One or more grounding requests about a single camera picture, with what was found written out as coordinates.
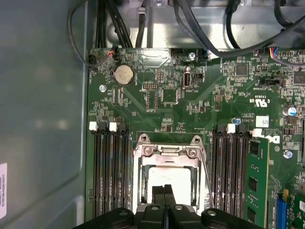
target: screw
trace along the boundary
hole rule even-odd
[[[144,148],[144,154],[145,154],[145,155],[150,155],[150,154],[152,154],[152,149],[151,149],[149,146],[145,147],[145,148]]]
[[[241,6],[245,6],[246,4],[247,4],[247,0],[241,0],[241,1],[240,1],[240,5],[241,5]]]
[[[189,53],[189,59],[190,59],[190,61],[194,61],[196,59],[196,54],[193,53],[193,52],[190,52]]]
[[[196,150],[190,149],[190,151],[189,151],[189,156],[190,156],[190,157],[196,157],[196,156],[197,156]]]
[[[290,159],[290,158],[292,158],[293,153],[292,153],[290,150],[286,150],[286,151],[283,153],[283,156],[284,156],[286,159]]]
[[[214,211],[208,211],[207,213],[208,213],[208,215],[210,215],[210,216],[216,216],[216,212],[214,212]]]
[[[99,87],[100,92],[105,92],[106,91],[106,85],[102,84]]]
[[[176,206],[175,206],[175,209],[177,209],[177,210],[182,210],[183,207],[182,207],[181,205],[176,205]]]

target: integrated circuit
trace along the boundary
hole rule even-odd
[[[251,208],[248,208],[247,210],[248,221],[250,221],[251,223],[255,223],[255,216],[256,216],[255,211],[253,211]]]
[[[257,191],[257,181],[254,180],[252,177],[249,177],[249,188],[254,192]]]
[[[248,65],[247,64],[238,64],[236,66],[236,75],[237,76],[248,75]]]
[[[294,72],[294,84],[305,84],[305,72]]]
[[[250,148],[249,148],[250,153],[258,155],[258,147],[259,147],[259,143],[258,142],[251,141],[250,142]]]

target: capacitor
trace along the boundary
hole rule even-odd
[[[285,116],[295,116],[296,115],[296,108],[295,107],[285,107],[283,109],[283,115],[285,115]]]
[[[242,121],[240,120],[240,118],[232,118],[232,123],[234,123],[235,125],[240,125],[240,123],[242,123]]]

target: motherboard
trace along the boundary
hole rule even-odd
[[[305,51],[277,56],[297,62]],[[304,69],[266,50],[212,59],[202,49],[116,49],[89,72],[87,114],[86,221],[135,211],[170,183],[198,214],[215,206],[264,228],[303,226]]]

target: blue connector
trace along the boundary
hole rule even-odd
[[[276,199],[276,229],[286,229],[287,203],[283,199]]]

